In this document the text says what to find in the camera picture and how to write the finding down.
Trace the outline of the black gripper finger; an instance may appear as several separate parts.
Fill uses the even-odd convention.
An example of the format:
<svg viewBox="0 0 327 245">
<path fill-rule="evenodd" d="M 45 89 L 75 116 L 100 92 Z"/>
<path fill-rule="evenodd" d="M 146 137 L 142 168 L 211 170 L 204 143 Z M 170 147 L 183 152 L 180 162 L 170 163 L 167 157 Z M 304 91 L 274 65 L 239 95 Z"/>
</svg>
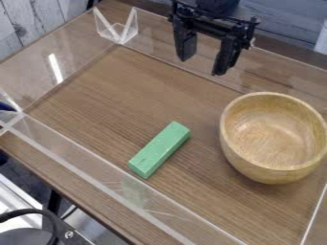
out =
<svg viewBox="0 0 327 245">
<path fill-rule="evenodd" d="M 172 20 L 176 55 L 187 61 L 196 52 L 196 31 L 190 23 L 182 19 Z"/>
<path fill-rule="evenodd" d="M 227 70 L 235 66 L 242 52 L 242 45 L 234 35 L 227 35 L 222 40 L 220 51 L 216 55 L 212 68 L 214 76 L 223 76 Z"/>
</svg>

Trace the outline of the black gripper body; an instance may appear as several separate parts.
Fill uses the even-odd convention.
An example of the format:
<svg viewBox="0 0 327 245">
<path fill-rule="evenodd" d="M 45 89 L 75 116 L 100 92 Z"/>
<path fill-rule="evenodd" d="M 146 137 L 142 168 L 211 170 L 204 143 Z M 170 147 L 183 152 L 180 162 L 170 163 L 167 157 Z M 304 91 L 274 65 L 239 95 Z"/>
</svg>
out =
<svg viewBox="0 0 327 245">
<path fill-rule="evenodd" d="M 187 40 L 195 42 L 198 33 L 216 39 L 230 35 L 236 37 L 243 49 L 250 49 L 254 32 L 260 21 L 256 16 L 238 15 L 240 0 L 171 0 L 171 14 L 175 46 Z"/>
</svg>

